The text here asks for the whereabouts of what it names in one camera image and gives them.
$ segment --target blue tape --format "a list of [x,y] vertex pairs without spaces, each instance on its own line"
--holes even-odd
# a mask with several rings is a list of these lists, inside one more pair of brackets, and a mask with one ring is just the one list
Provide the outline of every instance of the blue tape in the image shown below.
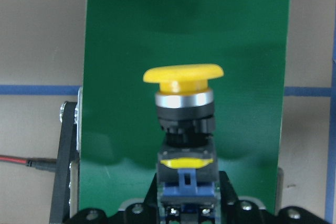
[[285,87],[284,96],[331,97],[331,88]]
[[0,95],[77,95],[80,86],[0,85]]
[[334,49],[332,56],[331,99],[330,99],[330,124],[327,187],[325,191],[326,210],[325,220],[333,223],[334,197],[335,197],[335,172],[336,172],[336,27],[334,31]]

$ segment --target red wire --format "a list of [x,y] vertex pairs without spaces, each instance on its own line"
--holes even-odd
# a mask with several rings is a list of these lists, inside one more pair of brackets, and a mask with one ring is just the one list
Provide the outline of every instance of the red wire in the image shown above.
[[0,156],[0,161],[7,161],[16,164],[26,164],[27,160],[24,158],[17,158],[17,157],[7,157],[7,156]]

